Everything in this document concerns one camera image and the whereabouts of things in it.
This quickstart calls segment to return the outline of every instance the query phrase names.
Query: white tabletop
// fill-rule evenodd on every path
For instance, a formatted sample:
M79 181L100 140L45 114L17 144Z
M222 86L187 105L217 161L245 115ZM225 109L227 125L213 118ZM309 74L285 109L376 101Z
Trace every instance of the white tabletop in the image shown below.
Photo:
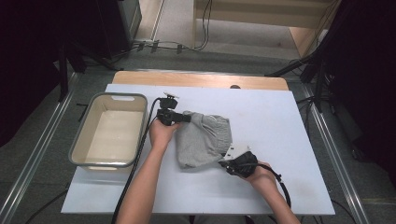
M229 118L233 142L251 146L259 160L270 162L282 174L295 214L334 214L290 91L121 84L109 84L106 91L142 93L148 98L148 106L167 91L180 97L176 112L190 110ZM140 164L149 149L147 139ZM128 169L101 172L78 167L62 212L112 213L127 177ZM247 182L228 175L217 163L180 169L173 139L163 158L153 213L255 215L272 211Z

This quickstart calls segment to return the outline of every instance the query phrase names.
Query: beige container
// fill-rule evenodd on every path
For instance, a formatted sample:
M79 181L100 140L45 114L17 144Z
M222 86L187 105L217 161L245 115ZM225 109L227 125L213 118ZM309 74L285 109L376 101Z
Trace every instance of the beige container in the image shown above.
M69 160L92 169L130 166L145 128L147 98L103 92L93 96L69 152Z

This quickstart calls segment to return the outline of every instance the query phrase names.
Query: folded garment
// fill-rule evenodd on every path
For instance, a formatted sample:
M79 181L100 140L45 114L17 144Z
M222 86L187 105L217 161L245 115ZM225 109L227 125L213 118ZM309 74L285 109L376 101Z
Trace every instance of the folded garment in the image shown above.
M192 168L218 161L233 141L230 121L218 115L184 111L191 122L175 133L177 160L181 168Z

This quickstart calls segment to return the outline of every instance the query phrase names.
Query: person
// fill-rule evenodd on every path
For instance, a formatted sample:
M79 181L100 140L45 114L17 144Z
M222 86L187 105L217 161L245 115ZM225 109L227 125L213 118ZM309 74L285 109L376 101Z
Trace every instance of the person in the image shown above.
M155 192L163 155L173 132L180 126L163 125L155 119L149 128L151 151L128 188L117 217L118 224L149 223L154 205ZM300 223L280 194L273 174L261 167L256 167L253 175L245 179L268 202L277 223Z

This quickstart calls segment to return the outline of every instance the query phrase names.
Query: person's left hand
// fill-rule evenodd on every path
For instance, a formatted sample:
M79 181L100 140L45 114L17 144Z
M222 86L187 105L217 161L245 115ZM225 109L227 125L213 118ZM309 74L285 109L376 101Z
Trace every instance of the person's left hand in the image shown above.
M149 127L149 139L152 149L165 151L169 141L172 139L173 132L180 125L180 123L175 123L171 126L165 126L158 119L152 121Z

